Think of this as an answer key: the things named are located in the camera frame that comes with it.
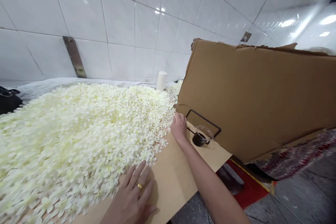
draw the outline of dark liquid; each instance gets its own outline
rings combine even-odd
[[[202,134],[196,133],[192,138],[192,142],[196,146],[201,147],[206,142],[206,138]]]

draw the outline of glass cup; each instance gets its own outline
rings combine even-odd
[[[196,127],[196,133],[192,138],[192,142],[201,147],[203,144],[209,144],[211,140],[214,139],[213,133],[207,127],[203,125],[198,125]]]

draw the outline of white plastic sheet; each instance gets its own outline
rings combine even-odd
[[[92,83],[108,83],[111,85],[116,85],[118,87],[131,87],[135,85],[140,86],[150,86],[155,88],[155,82],[129,82],[129,81],[120,81],[120,80],[107,80],[107,79],[83,79],[83,78],[53,78],[42,80],[38,82],[29,83],[23,86],[19,86],[16,89],[21,93],[18,94],[23,101],[29,101],[40,97],[45,93],[49,93],[55,88],[70,87],[77,85],[78,83],[92,84]],[[168,83],[167,86],[175,85],[176,83]]]

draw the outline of ring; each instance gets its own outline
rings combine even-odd
[[[138,183],[136,186],[139,187],[140,191],[142,191],[142,184]]]

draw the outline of human hand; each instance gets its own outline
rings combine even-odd
[[[137,186],[139,183],[144,188],[147,184],[151,169],[147,167],[140,176],[145,165],[146,162],[142,161],[136,170],[135,166],[129,169],[100,224],[144,224],[156,210],[155,206],[147,204],[153,190],[154,180],[150,179],[142,195]]]
[[[190,144],[187,137],[187,119],[183,114],[175,112],[175,118],[170,126],[170,129],[176,142],[181,148],[187,144]]]

